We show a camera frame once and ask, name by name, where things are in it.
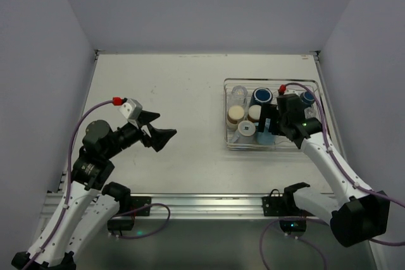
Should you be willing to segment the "large dark blue mug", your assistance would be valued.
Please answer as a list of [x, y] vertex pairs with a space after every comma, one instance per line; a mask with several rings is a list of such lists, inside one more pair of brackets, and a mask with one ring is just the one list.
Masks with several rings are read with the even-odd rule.
[[249, 106], [269, 104], [272, 100], [273, 94], [271, 90], [265, 87], [259, 87], [253, 91]]

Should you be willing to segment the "light blue mug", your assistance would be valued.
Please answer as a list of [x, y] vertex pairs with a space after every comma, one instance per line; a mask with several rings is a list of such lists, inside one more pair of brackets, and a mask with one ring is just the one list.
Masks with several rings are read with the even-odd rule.
[[269, 131], [270, 123], [271, 119], [267, 118], [263, 132], [259, 132], [259, 123], [254, 123], [256, 127], [256, 141], [259, 145], [273, 145], [275, 143], [275, 136]]

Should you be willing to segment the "pale grey-blue mug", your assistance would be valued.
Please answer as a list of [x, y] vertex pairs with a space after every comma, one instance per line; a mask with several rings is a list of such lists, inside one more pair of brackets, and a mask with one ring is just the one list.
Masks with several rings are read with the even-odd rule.
[[231, 144], [252, 144], [254, 142], [254, 134], [256, 126], [249, 120], [241, 121], [238, 124], [230, 143]]

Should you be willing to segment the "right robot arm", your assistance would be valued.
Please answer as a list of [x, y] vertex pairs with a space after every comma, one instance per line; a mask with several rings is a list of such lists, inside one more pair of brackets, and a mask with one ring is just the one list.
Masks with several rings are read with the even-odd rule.
[[265, 106], [263, 116], [270, 119], [270, 131], [286, 136], [309, 157], [335, 195], [331, 199], [300, 182], [285, 187], [277, 203], [265, 197], [265, 204], [281, 207], [288, 215], [318, 217], [344, 247], [386, 232], [390, 202], [383, 191], [374, 192], [359, 178], [335, 149], [324, 118], [306, 118], [297, 94], [277, 96], [275, 105]]

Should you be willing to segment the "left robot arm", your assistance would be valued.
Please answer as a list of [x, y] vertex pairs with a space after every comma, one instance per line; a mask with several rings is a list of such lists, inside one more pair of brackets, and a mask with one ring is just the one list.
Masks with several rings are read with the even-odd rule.
[[111, 158], [131, 145], [160, 151], [176, 134], [150, 122], [158, 113], [141, 111], [135, 121], [113, 131], [104, 120], [88, 125], [66, 192], [48, 225], [26, 252], [15, 254], [17, 269], [75, 269], [76, 261], [99, 230], [113, 217], [136, 216], [152, 204], [132, 205], [130, 189], [107, 179], [114, 170]]

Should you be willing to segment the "white cup brown band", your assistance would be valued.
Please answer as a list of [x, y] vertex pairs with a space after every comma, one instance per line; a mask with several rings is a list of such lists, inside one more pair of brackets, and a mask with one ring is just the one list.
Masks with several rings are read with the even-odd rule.
[[258, 104], [249, 107], [247, 112], [247, 119], [253, 123], [257, 123], [261, 116], [261, 106]]

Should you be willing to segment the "small clear glass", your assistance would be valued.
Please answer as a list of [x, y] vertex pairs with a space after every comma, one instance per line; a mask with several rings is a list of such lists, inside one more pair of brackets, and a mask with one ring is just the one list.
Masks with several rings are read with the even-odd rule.
[[304, 109], [304, 115], [306, 119], [316, 118], [317, 117], [317, 110], [313, 107], [307, 107]]

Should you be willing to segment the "small dark blue cup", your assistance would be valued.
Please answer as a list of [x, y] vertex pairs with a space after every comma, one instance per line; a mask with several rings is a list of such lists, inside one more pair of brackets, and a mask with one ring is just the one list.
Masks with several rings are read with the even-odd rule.
[[302, 92], [299, 97], [304, 107], [312, 107], [315, 103], [314, 95], [308, 91]]

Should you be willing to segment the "cream cup brown band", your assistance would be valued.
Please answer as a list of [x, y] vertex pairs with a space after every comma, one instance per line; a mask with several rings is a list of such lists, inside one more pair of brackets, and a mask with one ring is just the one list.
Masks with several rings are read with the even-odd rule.
[[244, 119], [245, 111], [242, 106], [234, 105], [227, 111], [226, 124], [231, 130], [236, 130], [238, 124]]

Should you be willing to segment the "clear faceted glass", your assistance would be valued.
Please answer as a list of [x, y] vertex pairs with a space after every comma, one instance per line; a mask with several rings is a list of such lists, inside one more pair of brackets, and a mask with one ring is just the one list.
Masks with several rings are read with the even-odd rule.
[[235, 86], [230, 93], [229, 105], [245, 107], [247, 103], [247, 94], [247, 89], [244, 86]]

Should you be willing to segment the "aluminium front rail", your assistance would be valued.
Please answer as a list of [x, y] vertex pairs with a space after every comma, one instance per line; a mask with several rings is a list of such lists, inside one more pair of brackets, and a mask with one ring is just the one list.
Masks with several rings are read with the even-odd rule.
[[102, 195], [98, 190], [86, 191], [83, 185], [72, 185], [69, 192], [49, 193], [40, 212], [40, 218], [59, 218], [60, 212], [68, 216], [73, 211], [78, 215], [115, 215], [131, 198], [151, 197], [149, 205], [128, 211], [129, 214], [151, 208], [150, 215], [143, 218], [164, 219], [262, 219], [262, 197], [265, 195], [215, 195], [215, 194], [129, 194]]

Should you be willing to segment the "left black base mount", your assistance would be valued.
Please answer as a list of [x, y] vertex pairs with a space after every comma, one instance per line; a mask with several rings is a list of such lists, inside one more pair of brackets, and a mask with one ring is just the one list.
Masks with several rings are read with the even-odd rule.
[[[119, 208], [119, 211], [117, 214], [121, 214], [124, 212], [128, 211], [133, 211], [135, 209], [144, 207], [146, 205], [149, 205], [151, 203], [152, 199], [151, 197], [146, 197], [146, 196], [138, 196], [138, 197], [133, 197], [131, 196], [130, 200], [126, 202], [126, 204], [123, 207]], [[141, 211], [133, 212], [129, 215], [126, 215], [124, 217], [116, 217], [116, 218], [111, 218], [107, 222], [107, 229], [111, 233], [118, 233], [122, 234], [124, 231], [131, 231], [134, 226], [135, 226], [135, 219], [137, 217], [148, 217], [150, 215], [151, 208], [148, 207], [147, 209], [143, 209]]]

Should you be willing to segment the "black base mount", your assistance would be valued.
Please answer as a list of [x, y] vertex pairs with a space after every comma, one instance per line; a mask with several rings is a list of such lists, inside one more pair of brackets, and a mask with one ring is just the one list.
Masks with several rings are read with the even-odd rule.
[[[119, 208], [119, 211], [117, 214], [121, 214], [124, 212], [128, 211], [133, 211], [135, 209], [144, 207], [146, 205], [149, 205], [151, 203], [152, 199], [151, 197], [146, 197], [146, 196], [138, 196], [138, 197], [133, 197], [131, 196], [130, 200], [126, 202], [126, 204], [123, 207]], [[111, 218], [107, 222], [107, 229], [111, 233], [118, 233], [122, 234], [124, 231], [131, 231], [134, 226], [135, 226], [135, 219], [137, 217], [148, 217], [150, 215], [151, 208], [148, 207], [147, 209], [143, 209], [141, 211], [133, 212], [129, 215], [126, 215], [124, 217], [116, 217], [116, 218]]]
[[[273, 189], [268, 195], [262, 197], [263, 215], [267, 217], [304, 217], [304, 211], [299, 210], [297, 207], [291, 207], [287, 204], [278, 189]], [[302, 236], [306, 232], [307, 224], [305, 221], [293, 221], [282, 219], [279, 222], [280, 229], [288, 234], [295, 236]]]

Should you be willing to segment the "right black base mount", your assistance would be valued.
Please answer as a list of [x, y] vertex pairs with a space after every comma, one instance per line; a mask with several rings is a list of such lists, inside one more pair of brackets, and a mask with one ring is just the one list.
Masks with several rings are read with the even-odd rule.
[[[278, 189], [273, 189], [268, 195], [262, 197], [263, 215], [267, 217], [304, 217], [304, 211], [299, 210], [297, 207], [291, 207], [287, 204]], [[288, 234], [295, 236], [302, 236], [306, 232], [307, 224], [305, 221], [293, 221], [282, 219], [279, 222], [280, 229]]]

